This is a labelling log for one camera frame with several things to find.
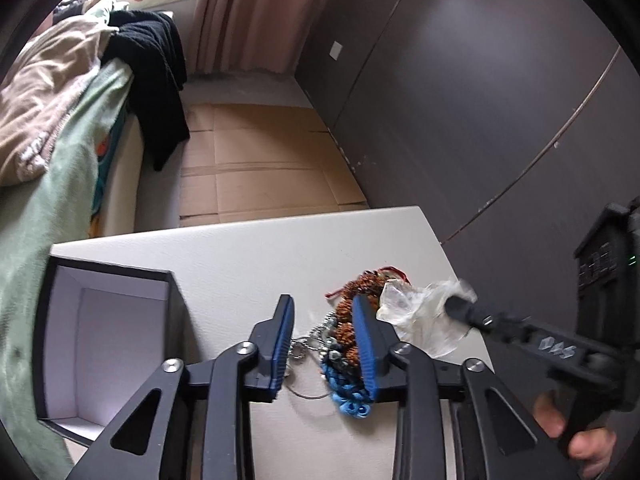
metal screw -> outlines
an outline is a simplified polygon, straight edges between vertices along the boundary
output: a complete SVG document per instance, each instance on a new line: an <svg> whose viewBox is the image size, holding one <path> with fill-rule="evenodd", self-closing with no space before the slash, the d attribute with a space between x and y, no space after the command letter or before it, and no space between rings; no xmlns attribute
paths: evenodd
<svg viewBox="0 0 640 480"><path fill-rule="evenodd" d="M465 361L465 367L470 372L482 372L486 368L486 365L480 359L472 357Z"/></svg>
<svg viewBox="0 0 640 480"><path fill-rule="evenodd" d="M236 352L240 355L250 354L255 350L255 345L251 341L242 341L236 345Z"/></svg>
<svg viewBox="0 0 640 480"><path fill-rule="evenodd" d="M405 355L411 351L411 345L405 342L399 342L394 346L394 354Z"/></svg>
<svg viewBox="0 0 640 480"><path fill-rule="evenodd" d="M177 372L180 368L182 368L182 361L180 361L180 359L167 359L162 363L162 370L170 374Z"/></svg>

plastic bag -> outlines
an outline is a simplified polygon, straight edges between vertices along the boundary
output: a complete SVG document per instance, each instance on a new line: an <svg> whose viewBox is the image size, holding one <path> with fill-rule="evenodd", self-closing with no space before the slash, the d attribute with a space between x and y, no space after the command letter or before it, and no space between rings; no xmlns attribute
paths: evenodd
<svg viewBox="0 0 640 480"><path fill-rule="evenodd" d="M472 303L478 298L468 283L458 280L435 282L427 287L388 280L376 317L391 323L402 341L417 346L431 358L438 358L453 352L469 330L445 313L444 303L451 296Z"/></svg>

human hand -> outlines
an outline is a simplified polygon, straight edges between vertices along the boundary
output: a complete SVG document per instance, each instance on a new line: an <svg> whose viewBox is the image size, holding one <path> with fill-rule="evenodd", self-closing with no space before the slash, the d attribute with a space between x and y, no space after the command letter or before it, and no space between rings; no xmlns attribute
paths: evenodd
<svg viewBox="0 0 640 480"><path fill-rule="evenodd" d="M554 404L553 392L538 396L533 405L533 417L551 438L559 437L566 427L564 416ZM582 470L583 476L594 478L609 465L615 444L616 434L607 428L580 431L569 443L569 457L584 460L586 464Z"/></svg>

black cloth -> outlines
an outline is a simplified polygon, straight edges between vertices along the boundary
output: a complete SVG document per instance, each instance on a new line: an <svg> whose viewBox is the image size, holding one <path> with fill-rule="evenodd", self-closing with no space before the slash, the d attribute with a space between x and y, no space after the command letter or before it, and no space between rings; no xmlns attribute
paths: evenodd
<svg viewBox="0 0 640 480"><path fill-rule="evenodd" d="M189 139L179 90L187 81L182 43L171 18L146 10L117 10L102 63L119 57L133 70L129 105L138 117L154 169L162 170L178 143Z"/></svg>
<svg viewBox="0 0 640 480"><path fill-rule="evenodd" d="M82 2L79 0L73 0L68 4L60 4L53 9L53 25L61 22L65 18L71 16L80 16L82 14Z"/></svg>

green blanket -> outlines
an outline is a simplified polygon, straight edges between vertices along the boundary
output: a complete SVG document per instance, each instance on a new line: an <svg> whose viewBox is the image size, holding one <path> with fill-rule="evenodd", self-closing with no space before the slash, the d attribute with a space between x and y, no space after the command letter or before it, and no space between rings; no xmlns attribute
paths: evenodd
<svg viewBox="0 0 640 480"><path fill-rule="evenodd" d="M40 282L52 244L87 238L95 148L116 120L131 80L131 69L119 59L105 65L60 132L49 171L0 188L0 418L40 480L62 480L72 467L62 438L39 424L34 412L31 338Z"/></svg>

